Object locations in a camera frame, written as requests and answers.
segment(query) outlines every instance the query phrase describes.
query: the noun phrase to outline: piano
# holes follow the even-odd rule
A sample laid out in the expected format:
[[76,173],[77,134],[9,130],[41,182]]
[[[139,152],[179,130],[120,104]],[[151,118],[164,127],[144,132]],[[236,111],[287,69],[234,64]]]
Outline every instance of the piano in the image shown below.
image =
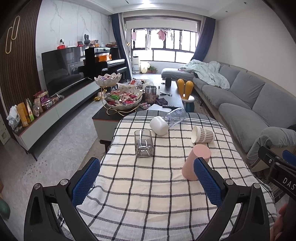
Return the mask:
[[[105,62],[97,62],[98,55],[103,53],[112,54],[112,60]],[[98,77],[99,75],[112,74],[112,73],[125,73],[126,61],[125,59],[118,58],[118,48],[88,48],[85,49],[85,65],[78,68],[79,72],[83,72],[84,76],[90,78]]]

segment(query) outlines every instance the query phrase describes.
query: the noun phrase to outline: tablecloth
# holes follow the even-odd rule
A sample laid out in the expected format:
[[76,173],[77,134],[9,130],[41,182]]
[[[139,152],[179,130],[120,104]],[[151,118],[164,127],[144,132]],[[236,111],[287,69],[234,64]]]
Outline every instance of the tablecloth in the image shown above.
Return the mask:
[[[111,148],[101,160],[101,170],[77,210],[99,240],[195,240],[206,227],[217,207],[212,205],[199,181],[188,181],[182,166],[194,144],[194,125],[213,130],[215,140],[208,143],[212,152],[209,165],[237,185],[261,184],[270,225],[276,218],[272,193],[257,180],[235,150],[225,127],[205,115],[188,113],[165,136],[152,131],[155,154],[137,158],[134,132],[151,129],[159,111],[140,111],[122,119],[115,129]],[[232,214],[223,236],[229,235],[240,204]],[[62,216],[62,229],[70,236]]]

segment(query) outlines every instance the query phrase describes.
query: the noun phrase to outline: ceiling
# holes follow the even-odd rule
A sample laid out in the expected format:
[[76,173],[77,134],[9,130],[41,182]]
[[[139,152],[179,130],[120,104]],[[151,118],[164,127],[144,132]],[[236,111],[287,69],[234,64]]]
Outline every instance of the ceiling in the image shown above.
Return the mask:
[[169,0],[169,3],[168,0],[70,1],[77,2],[107,15],[144,9],[162,9],[200,14],[217,20],[250,8],[264,5],[262,0]]

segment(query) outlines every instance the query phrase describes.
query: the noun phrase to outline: tv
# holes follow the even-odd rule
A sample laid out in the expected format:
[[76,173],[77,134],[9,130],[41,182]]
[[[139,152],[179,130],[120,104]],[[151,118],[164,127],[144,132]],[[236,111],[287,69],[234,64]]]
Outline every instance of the tv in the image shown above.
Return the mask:
[[59,94],[87,79],[78,67],[83,65],[80,47],[58,49],[41,54],[49,96]]

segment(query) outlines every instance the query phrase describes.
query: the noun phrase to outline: window frame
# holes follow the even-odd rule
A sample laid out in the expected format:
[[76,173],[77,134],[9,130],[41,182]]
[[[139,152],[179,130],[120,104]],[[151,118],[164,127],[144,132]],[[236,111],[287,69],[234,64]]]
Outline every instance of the window frame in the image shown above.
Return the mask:
[[[131,29],[131,37],[132,37],[132,34],[133,32],[137,31],[137,30],[147,30],[148,33],[151,34],[151,30],[168,30],[167,28],[132,28]],[[187,51],[187,50],[182,50],[181,48],[181,43],[182,43],[182,31],[187,31],[187,32],[190,32],[190,41],[189,43],[191,43],[191,33],[196,33],[196,34],[199,34],[198,32],[195,32],[195,31],[189,31],[189,30],[185,30],[185,29],[177,29],[177,28],[170,28],[170,30],[174,30],[174,31],[180,31],[180,43],[179,43],[179,48],[180,49],[175,49],[175,33],[174,33],[174,40],[173,40],[173,49],[167,49],[166,48],[166,38],[165,40],[163,41],[163,48],[151,48],[152,50],[152,60],[143,60],[143,61],[153,61],[153,62],[167,62],[167,63],[179,63],[179,64],[184,64],[184,63],[180,63],[180,62],[176,62],[176,52],[183,52],[183,53],[194,53],[192,51]],[[134,50],[145,50],[145,48],[135,48],[136,42],[134,40],[132,40],[132,44],[131,44],[131,56],[133,57],[133,52]],[[174,61],[155,61],[154,60],[154,50],[166,50],[166,51],[174,51],[175,52],[175,59]]]

